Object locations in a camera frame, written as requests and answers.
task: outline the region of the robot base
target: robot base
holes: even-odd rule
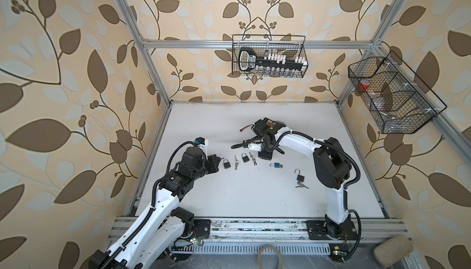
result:
[[[332,240],[344,238],[346,240],[356,240],[358,234],[356,233],[355,224],[348,216],[347,219],[341,224],[337,224],[333,221],[329,221],[328,217],[326,220],[308,220],[306,221],[306,227],[308,228],[308,234],[310,240]]]

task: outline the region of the black padlock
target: black padlock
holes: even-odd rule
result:
[[[246,162],[250,161],[250,159],[246,154],[242,154],[242,161],[244,161],[244,163],[246,163]]]
[[[224,165],[224,169],[228,169],[231,167],[231,163],[229,163],[227,159],[223,160],[223,165]]]

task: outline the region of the mounting plate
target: mounting plate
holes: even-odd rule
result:
[[[325,233],[324,223],[325,220],[308,220],[306,221],[306,227],[308,228],[308,234],[310,240],[332,240]],[[347,227],[347,240],[356,240],[358,234],[356,233],[355,225],[352,221],[349,222]]]

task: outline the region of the metal bar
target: metal bar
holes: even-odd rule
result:
[[[136,44],[136,47],[139,50],[139,53],[141,54],[142,59],[144,60],[144,63],[146,64],[149,70],[150,78],[152,79],[153,83],[156,85],[157,90],[160,93],[162,102],[165,106],[168,106],[170,104],[169,95],[165,90],[165,86],[163,85],[162,79],[160,79],[159,77],[156,66],[154,66],[154,62],[152,61],[152,57],[149,51],[146,50],[142,45],[142,37],[139,33],[139,28],[136,23],[136,20],[134,19],[134,16],[132,15],[131,9],[129,8],[126,0],[115,0],[115,2],[118,5],[119,11],[121,12],[123,20],[129,30],[129,33],[131,34],[131,37],[133,38],[134,43]]]
[[[353,132],[351,131],[350,126],[347,123],[347,119],[345,119],[345,115],[343,114],[343,111],[342,111],[342,106],[337,105],[337,110],[339,111],[340,118],[342,118],[343,124],[345,125],[345,129],[347,130],[347,133],[350,136],[350,140],[352,141],[353,147],[355,148],[355,152],[358,155],[358,158],[360,159],[360,164],[362,165],[363,170],[365,170],[366,172],[366,177],[368,178],[368,181],[370,182],[371,189],[373,190],[373,193],[376,196],[376,199],[380,202],[382,206],[381,210],[383,211],[384,216],[386,218],[391,218],[391,212],[389,211],[388,206],[386,206],[386,201],[384,200],[383,195],[380,193],[378,186],[376,185],[376,181],[374,180],[372,172],[370,171],[368,162],[363,157],[360,146],[357,144],[355,140],[355,136],[353,135]]]
[[[167,121],[170,116],[170,111],[171,111],[171,107],[166,107],[164,112],[162,113],[162,118],[160,120],[159,127],[157,127],[157,131],[154,137],[152,138],[152,143],[150,145],[149,150],[147,151],[147,156],[145,157],[144,164],[142,165],[142,169],[141,169],[141,173],[139,174],[138,181],[134,185],[134,190],[131,193],[132,197],[128,205],[126,206],[126,210],[125,210],[126,215],[129,215],[132,213],[132,210],[135,206],[134,202],[137,201],[137,197],[140,197],[142,194],[142,191],[144,190],[144,185],[149,176],[152,163],[154,162],[154,158],[157,153],[157,149],[159,148],[159,144],[163,136],[163,131],[165,130],[165,125],[167,125]]]
[[[270,43],[298,44],[298,41],[270,41]],[[232,41],[218,40],[143,40],[145,48],[232,48]],[[371,41],[315,41],[304,42],[305,49],[370,49]]]
[[[384,48],[379,44],[374,46],[374,51],[381,57],[386,57],[388,53]],[[415,82],[411,80],[408,74],[406,74],[401,66],[396,66],[397,69],[401,72],[406,80],[411,84]],[[430,100],[426,94],[422,94],[421,89],[416,88],[417,92],[423,96],[428,103],[434,105],[435,103]],[[465,160],[468,165],[471,166],[471,141],[463,135],[463,133],[456,128],[456,126],[451,122],[445,115],[441,114],[432,119],[432,123],[439,130],[439,132],[445,137],[445,139],[458,151],[463,160]]]
[[[381,41],[386,36],[386,32],[391,27],[394,19],[396,19],[397,14],[401,11],[406,1],[407,0],[393,0],[392,1],[391,6],[388,8],[388,10],[386,11],[386,14],[381,20],[379,27],[377,28],[376,32],[374,32],[374,35],[372,38],[374,43],[381,43]]]
[[[108,241],[116,241],[130,227],[134,219],[117,217]],[[210,235],[205,242],[219,243],[312,243],[306,227],[306,219],[283,218],[209,218]],[[404,222],[400,219],[361,219],[362,240],[360,244],[382,243],[402,234],[410,238]],[[343,243],[344,240],[320,240],[316,243]]]

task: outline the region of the silver key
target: silver key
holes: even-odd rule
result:
[[[301,181],[298,181],[298,186],[296,186],[296,188],[298,188],[298,187],[301,187],[301,188],[302,188],[302,187],[305,187],[305,188],[309,189],[309,187],[307,187],[306,185],[304,185]]]
[[[250,157],[252,158],[253,164],[256,165],[257,162],[255,161],[255,156],[252,155],[250,152],[249,152],[249,154],[250,154]]]

